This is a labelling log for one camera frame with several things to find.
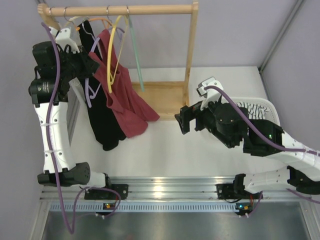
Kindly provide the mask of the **red tank top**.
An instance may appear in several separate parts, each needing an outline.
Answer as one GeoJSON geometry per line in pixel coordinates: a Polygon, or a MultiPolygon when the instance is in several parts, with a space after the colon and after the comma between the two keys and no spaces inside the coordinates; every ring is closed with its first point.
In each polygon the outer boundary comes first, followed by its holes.
{"type": "MultiPolygon", "coordinates": [[[[105,29],[98,37],[100,37],[99,45],[102,59],[93,52],[90,52],[89,56],[100,65],[94,77],[101,83],[106,95],[106,106],[112,110],[126,137],[132,138],[141,135],[148,128],[148,123],[158,121],[160,116],[137,94],[133,88],[129,70],[120,63],[112,85],[112,93],[108,92],[106,68],[110,32],[105,29]]],[[[116,68],[117,60],[115,48],[112,47],[112,74],[116,68]]]]}

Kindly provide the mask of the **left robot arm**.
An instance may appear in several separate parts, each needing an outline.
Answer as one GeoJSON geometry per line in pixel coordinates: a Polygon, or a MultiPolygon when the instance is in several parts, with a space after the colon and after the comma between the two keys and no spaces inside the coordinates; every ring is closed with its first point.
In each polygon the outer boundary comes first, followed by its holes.
{"type": "Polygon", "coordinates": [[[98,63],[83,47],[73,52],[69,45],[61,48],[50,41],[35,44],[32,54],[37,65],[28,91],[38,116],[44,147],[44,166],[37,176],[38,183],[51,187],[96,187],[97,195],[109,198],[113,186],[108,183],[107,175],[92,171],[87,162],[73,159],[67,127],[69,82],[91,77],[98,63]]]}

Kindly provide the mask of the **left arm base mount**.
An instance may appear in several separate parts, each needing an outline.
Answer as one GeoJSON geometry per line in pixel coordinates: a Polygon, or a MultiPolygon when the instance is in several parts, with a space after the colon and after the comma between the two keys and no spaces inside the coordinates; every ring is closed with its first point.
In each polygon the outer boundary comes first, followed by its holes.
{"type": "Polygon", "coordinates": [[[122,200],[127,199],[129,194],[128,184],[112,184],[108,190],[102,188],[90,188],[85,191],[85,200],[106,201],[102,209],[106,211],[96,212],[102,218],[114,215],[114,212],[120,207],[122,200]]]}

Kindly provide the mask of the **purple hanger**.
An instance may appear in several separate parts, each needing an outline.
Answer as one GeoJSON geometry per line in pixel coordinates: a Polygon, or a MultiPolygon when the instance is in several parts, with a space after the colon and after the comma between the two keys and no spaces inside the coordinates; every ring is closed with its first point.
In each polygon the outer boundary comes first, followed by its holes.
{"type": "MultiPolygon", "coordinates": [[[[122,41],[122,38],[124,36],[125,31],[121,27],[116,27],[115,29],[116,29],[116,32],[120,32],[120,33],[118,33],[118,37],[119,37],[120,41],[122,41]]],[[[93,38],[94,42],[93,42],[93,44],[91,46],[91,49],[89,51],[90,53],[93,53],[96,50],[100,39],[101,39],[100,37],[93,38]]],[[[92,108],[91,100],[94,100],[96,98],[96,96],[97,96],[97,94],[98,94],[98,92],[99,92],[99,90],[101,88],[101,84],[99,83],[98,87],[96,88],[96,90],[94,90],[90,86],[89,78],[86,78],[84,85],[85,85],[84,94],[85,94],[86,103],[87,103],[89,108],[92,108]]]]}

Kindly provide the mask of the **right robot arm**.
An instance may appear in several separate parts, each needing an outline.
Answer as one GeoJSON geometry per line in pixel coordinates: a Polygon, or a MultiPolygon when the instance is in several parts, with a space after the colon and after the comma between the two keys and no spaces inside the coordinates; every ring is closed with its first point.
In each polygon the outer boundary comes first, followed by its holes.
{"type": "Polygon", "coordinates": [[[206,129],[231,149],[242,145],[242,151],[255,157],[270,158],[285,166],[262,173],[240,173],[232,183],[217,185],[219,199],[257,199],[263,191],[295,190],[308,195],[320,193],[320,154],[292,138],[279,125],[267,119],[243,120],[248,110],[235,110],[230,103],[210,102],[201,109],[198,102],[183,106],[175,114],[182,134],[206,129]]]}

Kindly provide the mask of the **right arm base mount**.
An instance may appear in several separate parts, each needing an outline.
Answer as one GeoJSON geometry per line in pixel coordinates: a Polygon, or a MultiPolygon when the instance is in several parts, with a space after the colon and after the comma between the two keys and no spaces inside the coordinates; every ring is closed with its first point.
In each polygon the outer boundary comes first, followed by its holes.
{"type": "Polygon", "coordinates": [[[244,189],[235,190],[233,183],[217,184],[216,192],[219,200],[235,204],[236,214],[239,217],[249,218],[263,199],[263,192],[249,193],[244,189]]]}

